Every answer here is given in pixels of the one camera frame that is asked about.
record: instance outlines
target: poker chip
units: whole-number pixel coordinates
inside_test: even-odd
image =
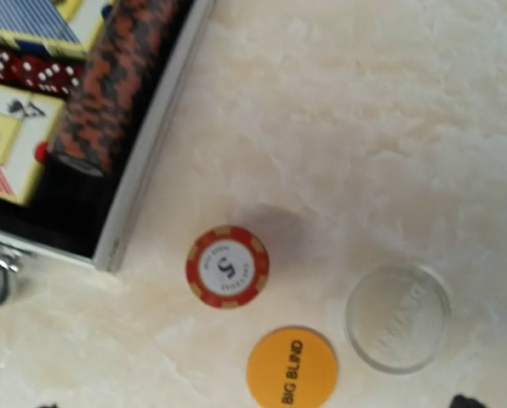
[[[191,290],[205,304],[234,309],[251,302],[269,278],[269,254],[251,232],[222,226],[191,247],[185,272]]]

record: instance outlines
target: marble surface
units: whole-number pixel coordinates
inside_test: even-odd
[[[271,278],[221,311],[186,285],[190,244],[251,229]],[[420,260],[451,291],[437,359],[365,365],[346,298]],[[38,259],[0,309],[0,408],[248,408],[254,345],[330,339],[326,407],[507,408],[507,0],[219,0],[122,270]]]

